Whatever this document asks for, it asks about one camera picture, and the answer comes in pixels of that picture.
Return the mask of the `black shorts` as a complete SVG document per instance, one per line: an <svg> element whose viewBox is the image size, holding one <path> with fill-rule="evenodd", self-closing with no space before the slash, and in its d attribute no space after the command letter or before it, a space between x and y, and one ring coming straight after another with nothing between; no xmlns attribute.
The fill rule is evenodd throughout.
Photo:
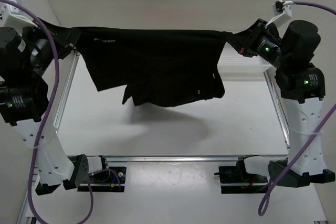
<svg viewBox="0 0 336 224"><path fill-rule="evenodd" d="M136 106L174 107L222 98L217 65L223 49L245 50L226 31L46 26L59 38L71 34L68 40L98 91L123 86L123 100L132 99Z"/></svg>

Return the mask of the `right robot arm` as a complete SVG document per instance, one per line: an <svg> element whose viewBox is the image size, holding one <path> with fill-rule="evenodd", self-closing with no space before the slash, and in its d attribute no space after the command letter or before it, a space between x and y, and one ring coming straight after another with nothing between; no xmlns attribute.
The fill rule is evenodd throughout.
<svg viewBox="0 0 336 224"><path fill-rule="evenodd" d="M260 56L276 70L275 80L287 112L290 150L283 160L249 156L237 162L236 177L247 182L254 175L268 177L282 187L304 187L311 183L335 181L323 158L321 110L325 97L325 78L311 62L321 41L315 24L292 21L283 36L274 24L256 21L236 33L231 45L245 56Z"/></svg>

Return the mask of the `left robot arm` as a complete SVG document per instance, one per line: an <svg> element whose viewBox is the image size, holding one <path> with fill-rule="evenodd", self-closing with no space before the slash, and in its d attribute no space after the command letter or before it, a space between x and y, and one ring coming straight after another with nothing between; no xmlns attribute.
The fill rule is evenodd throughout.
<svg viewBox="0 0 336 224"><path fill-rule="evenodd" d="M39 29L25 28L19 35L13 28L1 28L1 116L35 153L38 195L51 194L60 185L78 188L90 173L98 182L110 176L102 156L67 156L61 146L43 79L53 58L50 42Z"/></svg>

